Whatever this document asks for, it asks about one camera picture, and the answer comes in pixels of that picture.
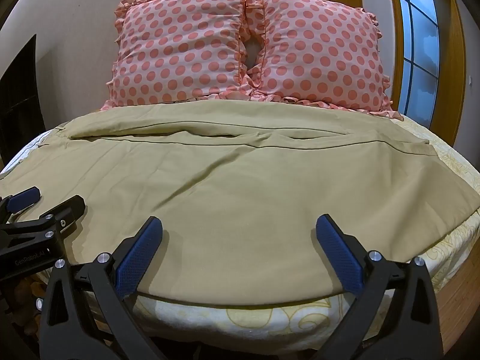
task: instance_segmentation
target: pillow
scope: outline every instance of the pillow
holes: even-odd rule
[[[324,0],[247,0],[263,49],[249,71],[253,99],[401,119],[385,94],[375,16]]]
[[[120,49],[103,109],[253,90],[242,43],[245,0],[123,0],[115,13]]]

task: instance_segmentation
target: bed sheet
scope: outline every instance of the bed sheet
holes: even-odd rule
[[[480,194],[480,174],[453,148],[407,117],[404,121],[392,122],[419,138],[428,139],[440,159]],[[13,169],[48,133],[26,145],[3,172]],[[479,211],[422,255],[435,292],[455,275],[477,241]],[[47,280],[47,277],[45,272],[43,278]],[[385,293],[368,336],[378,333],[392,295],[392,290]],[[302,304],[228,308],[173,303],[138,295],[131,307],[150,334],[179,341],[200,340],[229,350],[280,355],[318,349],[338,326],[352,302],[351,294],[341,294]]]

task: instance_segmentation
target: beige duvet cover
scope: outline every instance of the beige duvet cover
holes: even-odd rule
[[[164,241],[139,290],[210,305],[340,292],[313,236],[325,212],[366,249],[407,261],[480,205],[428,142],[389,120],[233,100],[78,118],[0,180],[0,191],[32,185],[43,198],[23,220],[84,197],[87,212],[66,240],[72,262],[113,251],[148,216],[160,218]]]

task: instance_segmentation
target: white wall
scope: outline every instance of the white wall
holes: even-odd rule
[[[120,0],[19,0],[0,30],[0,76],[37,34],[37,87],[47,128],[102,106],[118,52]]]
[[[383,37],[379,40],[380,59],[384,74],[393,79],[395,66],[395,22],[392,0],[363,0],[363,8],[376,15]],[[386,93],[391,95],[392,87]]]
[[[454,149],[480,169],[480,29],[462,0],[457,0],[465,36],[466,87]]]

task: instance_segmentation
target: blue gripper pad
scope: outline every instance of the blue gripper pad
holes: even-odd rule
[[[120,299],[135,292],[162,241],[162,222],[158,218],[151,217],[140,231],[143,233],[116,269],[115,291]]]
[[[16,214],[40,200],[40,190],[37,187],[29,188],[12,196],[7,203],[7,211]]]
[[[358,297],[363,291],[362,266],[325,215],[317,219],[316,235],[343,289]]]

